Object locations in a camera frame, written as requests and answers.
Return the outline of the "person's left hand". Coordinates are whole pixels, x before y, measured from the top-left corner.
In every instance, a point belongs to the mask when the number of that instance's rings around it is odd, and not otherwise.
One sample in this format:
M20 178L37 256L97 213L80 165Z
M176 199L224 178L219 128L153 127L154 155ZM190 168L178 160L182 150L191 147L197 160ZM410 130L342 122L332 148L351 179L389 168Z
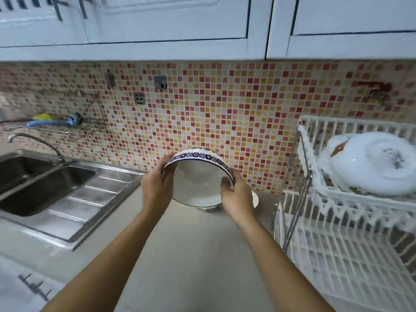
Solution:
M149 221L157 223L168 208L174 191L174 177L164 179L161 175L161 160L141 180L143 191L143 213Z

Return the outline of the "person's right hand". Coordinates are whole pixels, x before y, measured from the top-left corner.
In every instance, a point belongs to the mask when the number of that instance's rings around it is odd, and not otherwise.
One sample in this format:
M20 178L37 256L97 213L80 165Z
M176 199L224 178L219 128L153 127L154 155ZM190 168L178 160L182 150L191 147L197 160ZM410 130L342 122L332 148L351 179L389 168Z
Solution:
M255 221L255 209L252 203L252 190L243 179L238 170L230 168L233 185L233 196L227 200L221 200L223 208L232 220L243 229Z

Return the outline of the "white bowl with blue pattern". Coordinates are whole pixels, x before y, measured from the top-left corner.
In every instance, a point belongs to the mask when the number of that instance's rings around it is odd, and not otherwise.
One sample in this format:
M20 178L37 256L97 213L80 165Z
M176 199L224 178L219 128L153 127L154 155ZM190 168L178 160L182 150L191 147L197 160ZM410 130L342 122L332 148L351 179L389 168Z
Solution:
M221 179L234 180L225 160L206 148L189 148L177 152L173 200L190 207L211 207L221 204Z

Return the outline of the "person's left forearm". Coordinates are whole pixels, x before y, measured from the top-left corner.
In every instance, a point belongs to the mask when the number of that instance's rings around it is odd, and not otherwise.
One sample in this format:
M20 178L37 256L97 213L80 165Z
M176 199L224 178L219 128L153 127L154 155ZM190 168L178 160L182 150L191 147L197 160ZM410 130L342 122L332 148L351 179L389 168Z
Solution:
M144 205L132 222L41 312L114 312L153 229L168 205Z

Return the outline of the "person's right forearm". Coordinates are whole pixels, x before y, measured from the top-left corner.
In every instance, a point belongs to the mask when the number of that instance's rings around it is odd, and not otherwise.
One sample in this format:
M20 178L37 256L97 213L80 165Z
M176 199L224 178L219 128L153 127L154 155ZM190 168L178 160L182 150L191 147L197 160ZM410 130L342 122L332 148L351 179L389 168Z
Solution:
M254 215L232 219L247 239L276 312L335 312Z

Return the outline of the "white patterned dish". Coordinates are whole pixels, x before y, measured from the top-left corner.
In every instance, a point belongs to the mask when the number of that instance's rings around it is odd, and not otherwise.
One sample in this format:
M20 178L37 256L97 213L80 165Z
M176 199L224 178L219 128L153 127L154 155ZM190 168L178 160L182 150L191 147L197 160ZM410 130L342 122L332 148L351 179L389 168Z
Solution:
M258 206L258 204L259 204L258 195L253 190L252 190L252 203L253 203L254 208L256 208ZM211 206L211 207L197 207L197 209L200 209L200 210L206 211L206 212L215 212L215 211L222 210L223 209L223 205L222 204L218 204L216 206Z

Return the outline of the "white floral plate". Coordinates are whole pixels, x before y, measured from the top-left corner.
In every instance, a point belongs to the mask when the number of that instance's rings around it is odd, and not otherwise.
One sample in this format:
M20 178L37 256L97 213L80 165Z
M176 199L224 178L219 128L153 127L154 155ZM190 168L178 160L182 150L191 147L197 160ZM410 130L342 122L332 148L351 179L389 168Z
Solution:
M330 179L333 186L338 188L344 192L350 192L349 187L347 184L334 172L334 169L331 165L331 159L335 156L338 152L341 152L349 139L356 136L356 133L346 133L332 136L327 145L323 150L320 152L317 162L321 172L324 175L325 179Z

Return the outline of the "blue dish brush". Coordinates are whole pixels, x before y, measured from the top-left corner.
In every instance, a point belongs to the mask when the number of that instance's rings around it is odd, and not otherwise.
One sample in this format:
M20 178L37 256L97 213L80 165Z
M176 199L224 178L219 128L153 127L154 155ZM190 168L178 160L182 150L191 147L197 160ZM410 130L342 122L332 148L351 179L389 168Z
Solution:
M56 126L64 126L64 127L76 127L78 125L81 125L84 121L84 118L79 114L70 114L65 118L59 118L59 120L56 121L37 121L30 119L26 124L25 127L41 127L41 126L47 126L47 125L56 125Z

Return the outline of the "stainless steel double sink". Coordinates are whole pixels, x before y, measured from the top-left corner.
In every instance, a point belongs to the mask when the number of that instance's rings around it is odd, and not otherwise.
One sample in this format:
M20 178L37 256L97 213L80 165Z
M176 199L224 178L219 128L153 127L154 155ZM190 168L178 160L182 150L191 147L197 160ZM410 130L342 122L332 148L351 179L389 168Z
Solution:
M0 155L0 221L74 250L139 186L145 173L18 150Z

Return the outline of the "white plastic dish rack tray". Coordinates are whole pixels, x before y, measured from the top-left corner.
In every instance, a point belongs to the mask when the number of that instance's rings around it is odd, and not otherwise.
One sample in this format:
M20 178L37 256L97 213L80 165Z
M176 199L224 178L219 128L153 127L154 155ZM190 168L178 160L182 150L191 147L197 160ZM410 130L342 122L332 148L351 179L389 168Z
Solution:
M416 233L416 191L394 197L344 192L324 178L317 162L329 139L346 133L387 132L416 146L416 123L301 115L299 126L304 129L306 155L313 173L312 201L323 215L332 210L340 218L348 214L351 220Z
M277 203L281 245L280 225ZM414 233L323 216L308 199L286 254L337 312L416 312Z

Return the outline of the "large white plate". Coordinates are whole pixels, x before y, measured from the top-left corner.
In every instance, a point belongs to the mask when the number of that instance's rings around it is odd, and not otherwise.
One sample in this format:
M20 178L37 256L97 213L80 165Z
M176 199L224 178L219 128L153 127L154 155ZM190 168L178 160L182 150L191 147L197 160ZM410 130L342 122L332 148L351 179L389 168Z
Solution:
M394 197L416 191L416 146L391 133L357 133L331 166L350 193Z

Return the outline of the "chrome dish rack frame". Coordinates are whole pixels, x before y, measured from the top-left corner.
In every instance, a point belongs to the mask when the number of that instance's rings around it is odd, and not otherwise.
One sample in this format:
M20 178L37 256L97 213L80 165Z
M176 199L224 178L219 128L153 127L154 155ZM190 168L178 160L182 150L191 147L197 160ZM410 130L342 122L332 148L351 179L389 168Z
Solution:
M283 176L280 200L280 241L285 253L289 250L299 217L307 205L307 195L313 173L308 164L304 143L304 129L298 127Z

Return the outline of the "white wall cabinet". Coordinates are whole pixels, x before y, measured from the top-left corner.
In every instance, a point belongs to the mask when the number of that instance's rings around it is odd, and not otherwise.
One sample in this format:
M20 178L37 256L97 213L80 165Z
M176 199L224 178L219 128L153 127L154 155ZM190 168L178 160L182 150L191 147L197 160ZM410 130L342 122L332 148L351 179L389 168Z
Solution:
M267 59L416 59L416 0L274 0Z
M93 0L92 60L263 60L273 0Z
M78 0L63 0L63 22L51 0L0 0L0 48L86 44Z

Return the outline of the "metal wall water valve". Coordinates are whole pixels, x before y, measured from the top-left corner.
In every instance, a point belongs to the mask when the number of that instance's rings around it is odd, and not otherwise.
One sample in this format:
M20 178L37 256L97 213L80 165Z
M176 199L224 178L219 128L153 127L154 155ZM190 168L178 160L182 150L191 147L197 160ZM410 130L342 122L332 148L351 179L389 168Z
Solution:
M382 107L388 108L392 106L389 95L393 89L392 83L381 81L357 81L356 85L369 87L369 98L377 100Z

